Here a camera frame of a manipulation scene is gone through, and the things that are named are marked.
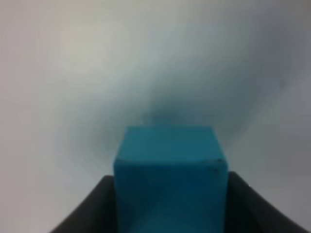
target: gray surface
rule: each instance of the gray surface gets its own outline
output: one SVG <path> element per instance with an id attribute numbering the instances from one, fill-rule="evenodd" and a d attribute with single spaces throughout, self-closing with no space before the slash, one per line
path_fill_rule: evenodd
<path id="1" fill-rule="evenodd" d="M 311 229 L 307 0 L 0 2 L 0 231 L 47 232 L 124 128 L 215 127 L 232 170 Z"/>

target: block top face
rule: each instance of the block top face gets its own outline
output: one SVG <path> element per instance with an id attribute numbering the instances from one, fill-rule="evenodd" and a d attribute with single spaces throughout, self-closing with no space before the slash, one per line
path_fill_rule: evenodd
<path id="1" fill-rule="evenodd" d="M 217 163 L 225 162 L 211 127 L 130 127 L 117 162 L 130 163 Z"/>

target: white background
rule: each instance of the white background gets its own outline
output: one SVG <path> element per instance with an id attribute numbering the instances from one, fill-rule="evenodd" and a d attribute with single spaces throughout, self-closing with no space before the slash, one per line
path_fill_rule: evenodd
<path id="1" fill-rule="evenodd" d="M 48 232 L 127 125 L 209 124 L 311 229 L 308 0 L 0 1 L 0 232 Z"/>

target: foam block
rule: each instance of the foam block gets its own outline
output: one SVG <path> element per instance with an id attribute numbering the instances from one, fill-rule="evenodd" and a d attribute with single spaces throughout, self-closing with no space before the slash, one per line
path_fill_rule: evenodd
<path id="1" fill-rule="evenodd" d="M 223 233 L 228 168 L 209 127 L 133 127 L 114 162 L 119 233 Z"/>

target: blue cube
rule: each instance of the blue cube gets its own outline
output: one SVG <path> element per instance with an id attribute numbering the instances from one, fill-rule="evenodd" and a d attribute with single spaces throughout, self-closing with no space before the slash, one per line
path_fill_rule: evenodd
<path id="1" fill-rule="evenodd" d="M 114 162 L 119 233 L 223 233 L 226 159 L 210 127 L 132 127 Z"/>

